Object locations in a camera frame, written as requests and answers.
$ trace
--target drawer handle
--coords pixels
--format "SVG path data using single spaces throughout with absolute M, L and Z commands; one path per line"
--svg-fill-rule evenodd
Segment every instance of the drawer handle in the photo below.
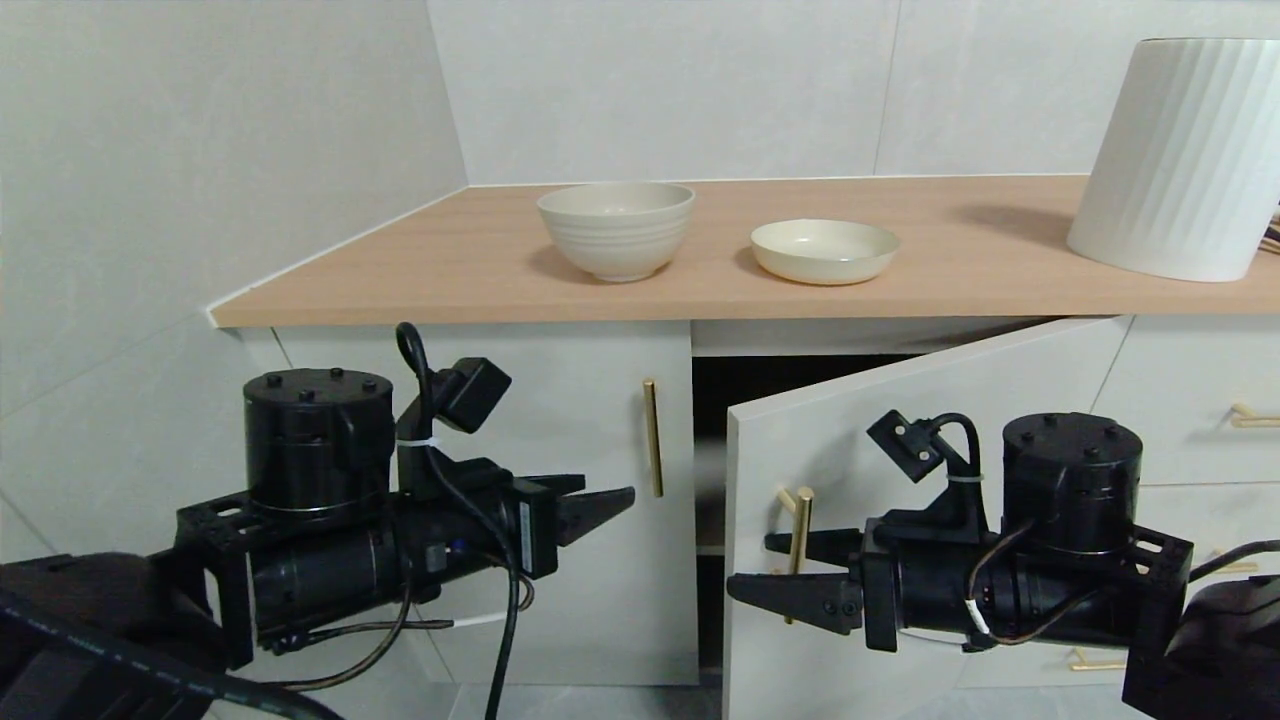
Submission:
M 803 487 L 796 491 L 796 496 L 786 488 L 778 489 L 778 502 L 791 514 L 791 552 L 787 555 L 787 574 L 799 575 L 804 565 L 804 555 L 809 547 L 809 521 L 813 519 L 813 489 Z M 783 618 L 783 623 L 791 625 L 791 618 Z
M 1233 428 L 1280 428 L 1280 415 L 1258 415 L 1243 402 L 1231 405 L 1231 415 Z
M 1126 665 L 1124 660 L 1115 660 L 1111 662 L 1089 662 L 1089 659 L 1084 657 L 1084 651 L 1078 647 L 1071 648 L 1071 655 L 1075 656 L 1075 662 L 1068 665 L 1071 673 L 1093 673 L 1096 670 L 1124 670 Z
M 658 439 L 658 383 L 644 382 L 644 418 L 649 427 L 649 468 L 653 473 L 653 496 L 662 497 L 662 442 Z
M 1217 557 L 1220 555 L 1222 555 L 1222 548 L 1215 547 L 1213 548 L 1213 555 L 1210 555 L 1208 559 L 1213 560 L 1215 557 Z M 1215 575 L 1252 575 L 1252 574 L 1254 574 L 1257 571 L 1258 571 L 1258 564 L 1257 562 L 1231 562 L 1230 565 L 1224 565 L 1222 568 L 1215 570 L 1213 574 Z

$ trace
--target white tile wall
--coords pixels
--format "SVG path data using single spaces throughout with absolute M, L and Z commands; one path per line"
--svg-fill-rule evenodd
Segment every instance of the white tile wall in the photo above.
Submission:
M 897 0 L 431 0 L 475 184 L 870 174 Z
M 1135 42 L 1280 37 L 1258 0 L 902 0 L 878 174 L 1087 173 Z
M 61 552 L 148 553 L 244 487 L 243 345 L 191 314 L 0 420 L 4 492 Z
M 465 184 L 424 1 L 0 4 L 0 415 Z
M 430 8 L 476 184 L 1082 173 L 1138 40 L 1280 37 L 1272 0 Z
M 46 555 L 52 555 L 52 548 L 0 497 L 0 564 Z

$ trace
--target ribbed lampshade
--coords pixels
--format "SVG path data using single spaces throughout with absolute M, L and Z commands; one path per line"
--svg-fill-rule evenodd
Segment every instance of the ribbed lampshade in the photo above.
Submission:
M 1280 201 L 1280 40 L 1144 40 L 1068 236 L 1152 275 L 1244 277 Z

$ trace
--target white ceramic bowl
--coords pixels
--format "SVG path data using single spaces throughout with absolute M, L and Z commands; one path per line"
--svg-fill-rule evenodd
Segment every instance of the white ceramic bowl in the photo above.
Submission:
M 547 232 L 570 263 L 602 281 L 646 278 L 676 256 L 694 191 L 662 182 L 604 182 L 538 199 Z
M 755 261 L 808 284 L 852 284 L 884 272 L 901 241 L 884 228 L 844 220 L 783 220 L 751 232 Z

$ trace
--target white plate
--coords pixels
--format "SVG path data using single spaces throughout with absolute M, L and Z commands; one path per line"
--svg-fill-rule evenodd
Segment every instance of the white plate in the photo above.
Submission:
M 897 236 L 884 228 L 844 220 L 783 220 L 751 231 L 762 268 L 808 284 L 869 281 L 884 272 L 899 246 Z

